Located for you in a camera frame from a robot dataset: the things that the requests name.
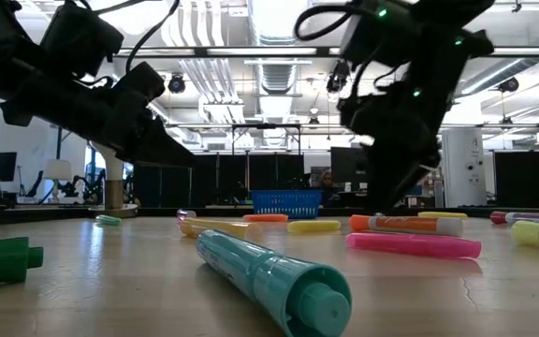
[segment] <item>wooden table surface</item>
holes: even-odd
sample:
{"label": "wooden table surface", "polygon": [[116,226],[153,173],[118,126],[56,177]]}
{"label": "wooden table surface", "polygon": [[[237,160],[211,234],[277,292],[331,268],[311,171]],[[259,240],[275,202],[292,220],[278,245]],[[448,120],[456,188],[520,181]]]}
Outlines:
{"label": "wooden table surface", "polygon": [[[344,336],[539,336],[539,247],[516,246],[486,220],[465,225],[483,243],[476,261],[352,250],[341,233],[288,236],[275,224],[259,240],[346,276],[354,308]],[[173,218],[0,226],[0,238],[16,236],[42,245],[45,264],[25,284],[0,285],[2,337],[283,335],[204,265]]]}

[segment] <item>blue basket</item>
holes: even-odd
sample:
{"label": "blue basket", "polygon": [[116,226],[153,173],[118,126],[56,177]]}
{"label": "blue basket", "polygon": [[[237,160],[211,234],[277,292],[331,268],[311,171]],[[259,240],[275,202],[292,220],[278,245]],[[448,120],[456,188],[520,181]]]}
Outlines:
{"label": "blue basket", "polygon": [[320,190],[251,191],[255,214],[286,214],[291,219],[314,219],[322,200]]}

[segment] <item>lime green highlighter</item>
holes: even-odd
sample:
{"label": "lime green highlighter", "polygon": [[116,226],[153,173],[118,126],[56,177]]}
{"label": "lime green highlighter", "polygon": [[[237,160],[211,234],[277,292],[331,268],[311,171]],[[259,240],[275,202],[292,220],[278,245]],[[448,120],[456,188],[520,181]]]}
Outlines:
{"label": "lime green highlighter", "polygon": [[43,265],[43,248],[29,247],[28,238],[0,240],[0,283],[26,280],[28,269]]}
{"label": "lime green highlighter", "polygon": [[351,290],[339,271],[287,256],[214,229],[197,239],[198,254],[289,337],[337,337],[351,316]]}

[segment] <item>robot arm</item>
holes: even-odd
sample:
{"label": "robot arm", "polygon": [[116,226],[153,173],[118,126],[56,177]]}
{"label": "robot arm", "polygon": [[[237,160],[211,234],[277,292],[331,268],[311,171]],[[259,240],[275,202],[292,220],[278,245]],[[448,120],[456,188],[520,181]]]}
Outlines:
{"label": "robot arm", "polygon": [[[346,21],[342,58],[359,66],[352,94],[338,103],[341,124],[375,139],[368,156],[368,207],[392,207],[440,163],[437,134],[452,107],[459,78],[470,58],[494,51],[484,31],[462,27],[493,0],[353,0],[303,12],[295,25],[301,40],[325,35]],[[341,12],[330,26],[304,36],[301,24],[313,15]],[[358,95],[365,68],[378,62],[396,70],[408,64],[402,80],[377,86],[378,94]]]}
{"label": "robot arm", "polygon": [[192,166],[194,157],[168,136],[147,105],[163,94],[163,79],[146,63],[113,87],[89,88],[124,37],[89,8],[66,0],[39,45],[15,19],[22,7],[0,0],[0,104],[7,124],[28,126],[36,116],[103,144],[131,163]]}

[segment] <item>pink highlighter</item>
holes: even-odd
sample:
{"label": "pink highlighter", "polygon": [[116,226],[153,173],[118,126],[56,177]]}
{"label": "pink highlighter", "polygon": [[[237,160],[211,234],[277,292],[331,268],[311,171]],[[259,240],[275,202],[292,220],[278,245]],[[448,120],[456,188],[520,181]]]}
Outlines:
{"label": "pink highlighter", "polygon": [[352,233],[346,236],[351,248],[415,256],[472,257],[482,251],[482,242],[422,234]]}

